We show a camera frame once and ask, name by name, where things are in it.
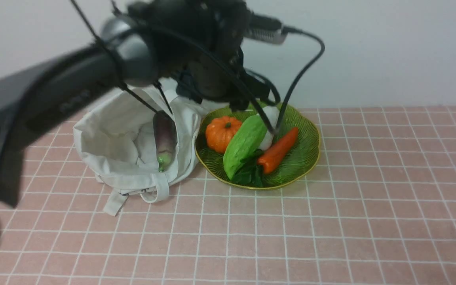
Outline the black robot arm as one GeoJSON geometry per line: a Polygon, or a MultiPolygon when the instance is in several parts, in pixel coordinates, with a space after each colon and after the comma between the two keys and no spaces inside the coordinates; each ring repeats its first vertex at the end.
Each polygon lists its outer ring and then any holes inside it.
{"type": "Polygon", "coordinates": [[[147,87],[207,57],[239,95],[204,99],[255,103],[228,62],[256,19],[244,0],[136,0],[86,47],[0,80],[0,202],[18,205],[24,150],[114,88],[147,87]]]}

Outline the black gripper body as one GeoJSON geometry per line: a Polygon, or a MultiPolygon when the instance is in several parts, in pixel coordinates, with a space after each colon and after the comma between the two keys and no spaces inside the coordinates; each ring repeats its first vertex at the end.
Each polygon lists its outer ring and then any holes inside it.
{"type": "MultiPolygon", "coordinates": [[[[257,99],[268,101],[272,83],[266,77],[244,68],[244,53],[241,48],[225,63],[257,99]]],[[[250,104],[226,74],[205,55],[198,61],[185,65],[176,74],[176,82],[177,95],[197,104],[204,100],[228,103],[233,112],[246,110],[250,104]]]]}

